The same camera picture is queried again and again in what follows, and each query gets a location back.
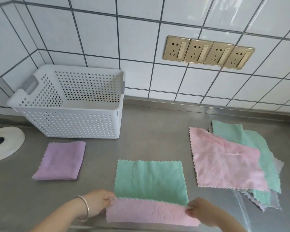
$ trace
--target stainless steel countertop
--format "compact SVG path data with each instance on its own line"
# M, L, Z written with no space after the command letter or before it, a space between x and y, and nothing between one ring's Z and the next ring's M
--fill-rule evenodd
M189 127L207 129L212 119L241 123L259 132L274 156L285 162L281 172L282 211L259 210L245 196L230 189L198 187L191 158ZM105 188L113 191L118 159L180 160L184 168L189 200L204 197L235 216L250 231L290 231L290 124L252 118L144 108L124 105L120 138L85 139L87 145L78 179L75 181L34 181L49 142L78 139L47 138L34 127L20 127L26 139L12 156L0 161L0 231L28 231L64 202L76 195ZM104 215L74 227L96 230L220 231L217 228L160 224L110 223Z

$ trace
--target gray basket handle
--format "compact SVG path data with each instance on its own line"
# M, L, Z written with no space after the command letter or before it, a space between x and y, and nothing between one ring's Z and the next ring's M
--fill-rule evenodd
M126 85L126 82L123 81L123 82L122 82L121 94L125 94L125 85Z
M31 75L23 84L20 89L23 89L28 95L30 95L36 87L39 85L39 81L34 75Z

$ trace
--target wall socket panel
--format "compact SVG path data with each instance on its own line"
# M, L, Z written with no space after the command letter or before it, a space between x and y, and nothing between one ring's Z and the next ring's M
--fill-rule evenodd
M168 36L163 59L182 62L188 49L189 42L189 38Z
M188 63L204 63L212 45L212 41L191 39L184 61Z
M233 48L233 44L214 42L204 61L204 64L223 66Z
M254 51L255 48L235 46L223 67L238 70L242 69Z

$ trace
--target tiled wall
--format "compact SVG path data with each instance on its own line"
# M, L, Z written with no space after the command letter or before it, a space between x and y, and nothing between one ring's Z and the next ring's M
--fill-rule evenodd
M256 51L242 70L166 61L168 35ZM45 63L122 69L130 96L290 112L290 0L0 0L0 113Z

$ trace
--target pink cloth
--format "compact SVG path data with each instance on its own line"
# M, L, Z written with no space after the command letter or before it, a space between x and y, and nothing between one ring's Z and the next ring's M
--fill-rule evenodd
M188 207L154 200L116 198L106 209L107 222L160 223L198 226L200 221L186 215Z
M258 149L227 141L200 128L189 128L189 135L200 187L268 191Z
M75 180L80 171L86 142L49 143L35 180Z

